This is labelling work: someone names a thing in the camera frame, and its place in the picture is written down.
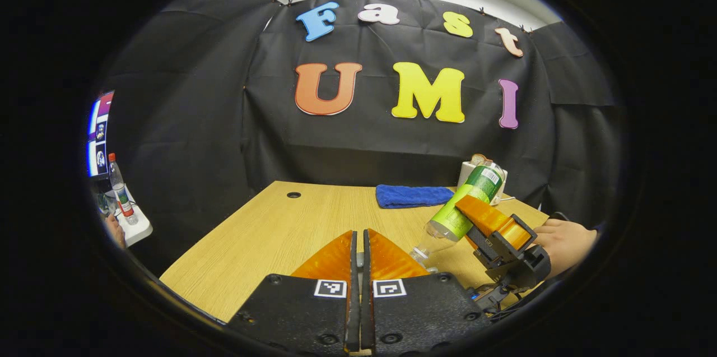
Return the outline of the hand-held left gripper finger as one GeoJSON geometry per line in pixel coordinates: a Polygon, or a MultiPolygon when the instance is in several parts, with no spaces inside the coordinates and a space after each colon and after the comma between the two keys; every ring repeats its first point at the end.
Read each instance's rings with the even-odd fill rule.
{"type": "Polygon", "coordinates": [[[359,349],[357,233],[338,235],[293,273],[269,273],[228,327],[294,355],[359,349]]]}
{"type": "Polygon", "coordinates": [[[361,346],[373,356],[456,355],[453,347],[491,326],[450,272],[419,272],[396,244],[365,229],[361,346]]]}

